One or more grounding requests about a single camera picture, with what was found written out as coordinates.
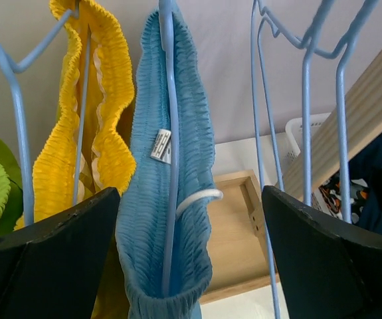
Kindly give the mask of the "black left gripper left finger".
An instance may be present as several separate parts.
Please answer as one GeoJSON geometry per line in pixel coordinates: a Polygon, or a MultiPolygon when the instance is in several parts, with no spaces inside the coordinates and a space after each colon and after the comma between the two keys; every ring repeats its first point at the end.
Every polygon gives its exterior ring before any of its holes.
{"type": "Polygon", "coordinates": [[[119,203],[109,187],[0,237],[0,318],[90,318],[119,203]]]}

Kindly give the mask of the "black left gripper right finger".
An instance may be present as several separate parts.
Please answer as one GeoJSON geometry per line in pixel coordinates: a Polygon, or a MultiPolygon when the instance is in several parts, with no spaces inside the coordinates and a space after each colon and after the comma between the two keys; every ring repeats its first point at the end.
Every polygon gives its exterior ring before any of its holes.
{"type": "Polygon", "coordinates": [[[262,206],[290,318],[382,318],[382,235],[274,186],[262,206]]]}

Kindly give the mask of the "orange camouflage patterned shorts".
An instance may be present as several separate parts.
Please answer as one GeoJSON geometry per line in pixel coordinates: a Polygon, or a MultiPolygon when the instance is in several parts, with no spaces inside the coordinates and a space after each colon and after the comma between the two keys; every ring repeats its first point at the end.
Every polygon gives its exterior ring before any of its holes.
{"type": "MultiPolygon", "coordinates": [[[[318,189],[328,208],[328,213],[339,219],[343,219],[341,214],[341,193],[339,173],[332,175],[318,189]]],[[[371,188],[364,179],[353,179],[350,181],[350,203],[351,203],[351,220],[353,224],[359,222],[363,208],[367,205],[371,188]]],[[[382,211],[382,189],[376,195],[376,208],[374,212],[382,211]]]]}

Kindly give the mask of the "light blue shorts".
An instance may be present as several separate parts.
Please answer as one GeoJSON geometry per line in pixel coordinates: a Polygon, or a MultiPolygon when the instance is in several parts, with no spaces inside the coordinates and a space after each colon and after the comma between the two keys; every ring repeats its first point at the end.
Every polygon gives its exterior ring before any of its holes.
{"type": "MultiPolygon", "coordinates": [[[[178,201],[215,187],[213,126],[197,68],[197,50],[178,8],[173,9],[174,70],[179,115],[178,201]]],[[[190,205],[175,224],[169,295],[161,291],[170,166],[150,156],[157,133],[170,127],[165,54],[159,13],[145,22],[137,68],[131,151],[136,172],[121,196],[116,241],[130,301],[130,318],[200,318],[199,299],[213,275],[207,242],[208,199],[190,205]]]]}

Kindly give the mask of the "blue hanger of camouflage shorts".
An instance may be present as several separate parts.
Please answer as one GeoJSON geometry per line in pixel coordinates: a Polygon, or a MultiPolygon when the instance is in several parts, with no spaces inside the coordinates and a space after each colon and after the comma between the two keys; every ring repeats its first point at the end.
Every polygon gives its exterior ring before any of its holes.
{"type": "Polygon", "coordinates": [[[340,195],[341,214],[343,220],[351,223],[351,201],[350,201],[350,178],[347,154],[347,123],[345,109],[345,68],[353,54],[359,33],[374,10],[377,0],[365,0],[354,20],[350,23],[349,29],[338,41],[332,52],[316,49],[315,53],[326,59],[335,59],[341,51],[343,55],[337,65],[335,86],[336,86],[336,117],[339,144],[339,175],[340,175],[340,195]]]}

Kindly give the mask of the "blue hanger of navy shorts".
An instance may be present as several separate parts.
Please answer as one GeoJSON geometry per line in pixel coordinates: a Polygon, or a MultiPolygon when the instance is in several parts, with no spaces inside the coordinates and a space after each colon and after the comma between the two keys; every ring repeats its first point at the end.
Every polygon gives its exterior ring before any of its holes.
{"type": "Polygon", "coordinates": [[[302,62],[302,127],[303,127],[303,195],[304,203],[311,205],[312,193],[312,158],[311,151],[311,129],[310,129],[310,106],[311,106],[311,66],[312,58],[318,53],[318,41],[321,34],[323,24],[326,17],[332,8],[333,1],[322,1],[310,26],[306,29],[302,39],[298,39],[290,33],[290,31],[272,14],[268,12],[267,6],[262,4],[262,1],[254,1],[252,3],[252,12],[250,18],[250,74],[251,74],[251,88],[252,88],[252,109],[254,118],[254,133],[256,140],[256,153],[259,170],[260,188],[264,189],[266,185],[264,182],[264,174],[262,171],[263,158],[262,148],[260,141],[260,112],[258,101],[256,97],[256,65],[255,60],[258,59],[260,63],[261,78],[264,89],[264,99],[266,103],[266,111],[268,116],[268,124],[270,128],[270,137],[272,141],[273,157],[276,168],[277,182],[279,190],[284,191],[284,180],[282,168],[280,164],[280,157],[278,152],[278,144],[276,141],[276,132],[274,127],[274,118],[271,107],[269,87],[266,77],[266,68],[264,63],[264,56],[261,47],[261,34],[265,23],[272,27],[272,36],[277,37],[283,34],[288,42],[295,48],[304,49],[305,55],[302,62]]]}

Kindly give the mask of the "blue hanger of light shorts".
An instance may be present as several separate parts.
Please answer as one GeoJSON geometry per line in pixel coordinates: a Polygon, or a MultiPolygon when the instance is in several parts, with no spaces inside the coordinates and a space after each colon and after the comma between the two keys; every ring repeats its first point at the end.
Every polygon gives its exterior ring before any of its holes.
{"type": "Polygon", "coordinates": [[[175,86],[174,71],[174,25],[172,0],[159,1],[159,27],[161,36],[161,46],[162,49],[165,51],[165,66],[171,126],[171,173],[169,184],[167,225],[165,232],[165,246],[163,256],[163,274],[161,282],[163,296],[167,298],[169,296],[171,280],[175,214],[177,209],[177,192],[179,183],[179,116],[177,110],[177,92],[175,86]]]}

